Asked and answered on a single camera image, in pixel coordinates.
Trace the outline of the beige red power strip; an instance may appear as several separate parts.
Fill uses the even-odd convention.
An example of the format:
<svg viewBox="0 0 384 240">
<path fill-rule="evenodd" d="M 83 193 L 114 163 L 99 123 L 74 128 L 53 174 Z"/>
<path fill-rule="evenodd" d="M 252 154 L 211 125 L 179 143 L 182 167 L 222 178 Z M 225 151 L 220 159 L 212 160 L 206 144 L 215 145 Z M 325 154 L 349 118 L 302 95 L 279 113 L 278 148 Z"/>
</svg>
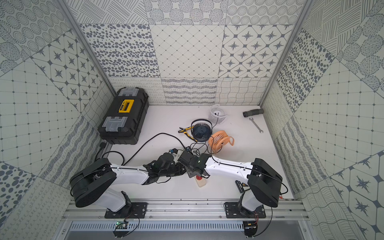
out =
<svg viewBox="0 0 384 240">
<path fill-rule="evenodd" d="M 202 188 L 207 184 L 206 179 L 203 177 L 200 177 L 200 176 L 196 176 L 196 182 L 197 182 L 199 188 Z"/>
</svg>

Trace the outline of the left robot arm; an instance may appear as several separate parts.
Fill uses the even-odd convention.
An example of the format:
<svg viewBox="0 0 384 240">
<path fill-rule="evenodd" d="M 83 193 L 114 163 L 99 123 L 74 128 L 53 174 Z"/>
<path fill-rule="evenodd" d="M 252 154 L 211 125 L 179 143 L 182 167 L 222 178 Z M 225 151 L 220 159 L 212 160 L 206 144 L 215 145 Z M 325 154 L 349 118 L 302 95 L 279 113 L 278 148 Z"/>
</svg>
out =
<svg viewBox="0 0 384 240">
<path fill-rule="evenodd" d="M 103 158 L 71 177 L 71 196 L 78 208 L 97 205 L 127 216 L 133 211 L 132 202 L 126 192 L 118 192 L 111 188 L 112 185 L 150 185 L 161 177 L 172 178 L 185 173 L 185 167 L 176 163 L 170 153 L 141 167 L 119 166 Z"/>
</svg>

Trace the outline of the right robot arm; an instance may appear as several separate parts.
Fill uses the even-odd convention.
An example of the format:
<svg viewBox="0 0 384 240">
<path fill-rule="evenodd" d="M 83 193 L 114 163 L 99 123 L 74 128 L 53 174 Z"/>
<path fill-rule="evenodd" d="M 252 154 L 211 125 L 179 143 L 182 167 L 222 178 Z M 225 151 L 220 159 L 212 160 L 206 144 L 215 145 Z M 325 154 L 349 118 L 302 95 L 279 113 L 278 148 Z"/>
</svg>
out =
<svg viewBox="0 0 384 240">
<path fill-rule="evenodd" d="M 241 163 L 209 154 L 198 157 L 183 151 L 177 161 L 184 166 L 190 178 L 222 176 L 248 185 L 250 189 L 240 198 L 240 208 L 253 212 L 262 205 L 276 208 L 279 204 L 283 179 L 262 159 Z"/>
</svg>

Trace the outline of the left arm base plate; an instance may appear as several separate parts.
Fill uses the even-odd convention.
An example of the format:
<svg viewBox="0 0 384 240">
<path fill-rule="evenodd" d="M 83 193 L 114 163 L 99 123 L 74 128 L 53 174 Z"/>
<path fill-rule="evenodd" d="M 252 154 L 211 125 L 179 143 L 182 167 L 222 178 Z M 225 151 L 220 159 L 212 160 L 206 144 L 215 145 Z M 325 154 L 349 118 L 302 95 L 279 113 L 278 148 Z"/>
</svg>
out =
<svg viewBox="0 0 384 240">
<path fill-rule="evenodd" d="M 125 205 L 117 212 L 107 209 L 105 219 L 144 219 L 147 212 L 147 202 L 135 202 Z"/>
</svg>

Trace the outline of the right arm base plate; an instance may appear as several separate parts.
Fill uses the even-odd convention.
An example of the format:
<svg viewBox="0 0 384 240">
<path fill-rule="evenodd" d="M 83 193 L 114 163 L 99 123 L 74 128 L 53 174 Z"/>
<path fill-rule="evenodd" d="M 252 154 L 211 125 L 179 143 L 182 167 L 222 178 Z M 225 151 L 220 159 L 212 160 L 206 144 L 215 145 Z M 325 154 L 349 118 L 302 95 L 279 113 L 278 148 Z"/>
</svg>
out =
<svg viewBox="0 0 384 240">
<path fill-rule="evenodd" d="M 227 219 L 265 219 L 266 212 L 263 205 L 257 207 L 254 211 L 249 211 L 240 206 L 237 202 L 225 202 L 223 204 Z"/>
</svg>

